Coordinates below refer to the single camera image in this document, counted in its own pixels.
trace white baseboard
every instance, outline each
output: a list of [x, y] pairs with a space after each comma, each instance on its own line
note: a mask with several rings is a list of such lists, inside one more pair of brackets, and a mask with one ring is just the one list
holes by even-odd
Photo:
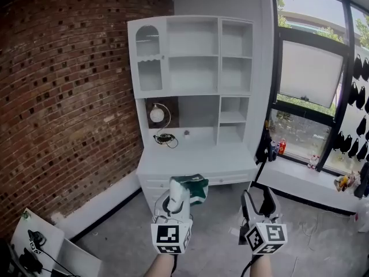
[[51, 219], [56, 222], [56, 227], [64, 231], [65, 238], [71, 239], [111, 211], [140, 187], [140, 182], [134, 171], [67, 217], [57, 213]]

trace white shelf unit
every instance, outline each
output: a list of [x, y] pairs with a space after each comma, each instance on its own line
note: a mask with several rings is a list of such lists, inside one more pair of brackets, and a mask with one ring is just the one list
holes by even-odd
[[130, 21], [128, 33], [136, 99], [252, 93], [252, 22], [154, 17]]
[[240, 20], [221, 20], [221, 52], [227, 57], [253, 57], [253, 25]]
[[[213, 16], [154, 17], [129, 21], [128, 36], [144, 142], [136, 174], [151, 210], [172, 175], [200, 173], [212, 185], [252, 180], [256, 165], [245, 130], [253, 23]], [[154, 101], [145, 99], [160, 103], [169, 96], [171, 106], [178, 101], [178, 108], [170, 110], [179, 115], [157, 133], [148, 120]], [[178, 145], [156, 143], [153, 135], [162, 133], [173, 134]]]
[[249, 97], [222, 96], [219, 123], [246, 122]]
[[220, 93], [250, 95], [252, 59], [222, 57], [221, 60]]
[[139, 62], [138, 78], [142, 91], [162, 90], [160, 60]]
[[245, 126], [244, 122], [219, 124], [218, 144], [242, 143]]
[[217, 57], [173, 57], [169, 59], [171, 89], [177, 95], [217, 94]]
[[159, 32], [152, 25], [143, 25], [136, 33], [137, 56], [160, 54]]
[[219, 55], [217, 17], [169, 17], [167, 33], [170, 56]]

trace bottle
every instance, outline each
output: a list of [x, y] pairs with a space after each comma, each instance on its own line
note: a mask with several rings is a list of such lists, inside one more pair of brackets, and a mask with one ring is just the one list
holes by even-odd
[[314, 158], [312, 160], [312, 165], [311, 165], [311, 168], [312, 169], [316, 169], [317, 165], [318, 165], [318, 162], [319, 162], [319, 157], [320, 156], [316, 156], [314, 155]]
[[277, 154], [279, 152], [279, 147], [280, 147], [280, 144], [277, 143], [275, 149], [274, 149], [274, 152], [273, 152], [273, 161], [275, 161], [277, 159]]
[[277, 143], [275, 141], [270, 142], [270, 147], [269, 147], [269, 151], [268, 151], [268, 161], [269, 162], [273, 161], [273, 154], [276, 150], [276, 146], [277, 146]]
[[280, 142], [280, 147], [279, 147], [279, 154], [283, 154], [284, 150], [286, 149], [286, 139], [282, 138], [281, 142]]
[[312, 166], [314, 165], [314, 159], [315, 159], [315, 155], [313, 155], [309, 162], [307, 163], [307, 168], [312, 168]]

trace black and white marker cube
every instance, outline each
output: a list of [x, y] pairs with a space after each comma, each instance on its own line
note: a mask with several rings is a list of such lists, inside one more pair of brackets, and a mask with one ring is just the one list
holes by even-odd
[[32, 249], [32, 251], [33, 251], [34, 253], [36, 253], [36, 254], [42, 254], [42, 251], [41, 251], [41, 250], [38, 250], [38, 249], [36, 248], [36, 245], [35, 245], [35, 243], [34, 243], [33, 241], [31, 241], [31, 242], [29, 243], [29, 246], [31, 247], [31, 249]]
[[285, 224], [256, 223], [246, 234], [253, 254], [273, 254], [287, 243]]
[[191, 237], [191, 223], [151, 224], [151, 235], [158, 253], [185, 253]]

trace brick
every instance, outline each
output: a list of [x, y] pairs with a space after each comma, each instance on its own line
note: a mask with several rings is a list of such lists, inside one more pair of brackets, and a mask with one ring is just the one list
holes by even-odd
[[9, 240], [25, 207], [47, 221], [67, 216], [137, 167], [126, 22], [170, 15], [173, 1], [1, 0], [0, 8], [0, 238]]

